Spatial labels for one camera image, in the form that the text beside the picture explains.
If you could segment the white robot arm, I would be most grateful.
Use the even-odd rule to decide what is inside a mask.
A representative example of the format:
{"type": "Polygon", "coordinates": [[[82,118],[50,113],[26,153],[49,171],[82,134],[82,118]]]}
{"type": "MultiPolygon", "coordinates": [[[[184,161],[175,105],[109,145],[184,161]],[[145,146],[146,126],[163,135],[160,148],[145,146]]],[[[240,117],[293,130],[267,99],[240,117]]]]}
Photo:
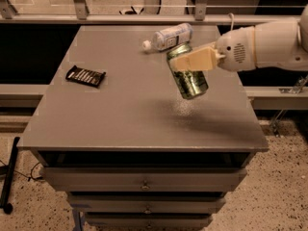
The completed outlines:
{"type": "Polygon", "coordinates": [[[236,72],[265,67],[306,71],[307,62],[308,6],[300,20],[290,17],[229,31],[215,42],[175,57],[170,67],[174,71],[215,67],[236,72]]]}

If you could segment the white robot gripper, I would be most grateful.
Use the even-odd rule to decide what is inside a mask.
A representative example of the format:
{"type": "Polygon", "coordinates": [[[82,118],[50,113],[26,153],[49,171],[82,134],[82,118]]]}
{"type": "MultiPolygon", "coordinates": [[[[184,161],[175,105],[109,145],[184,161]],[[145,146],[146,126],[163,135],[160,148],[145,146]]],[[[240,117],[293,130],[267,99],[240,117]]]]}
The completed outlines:
{"type": "Polygon", "coordinates": [[[251,26],[229,31],[217,42],[193,47],[172,60],[172,69],[206,71],[218,65],[228,71],[249,71],[256,68],[255,62],[255,28],[251,26]]]}

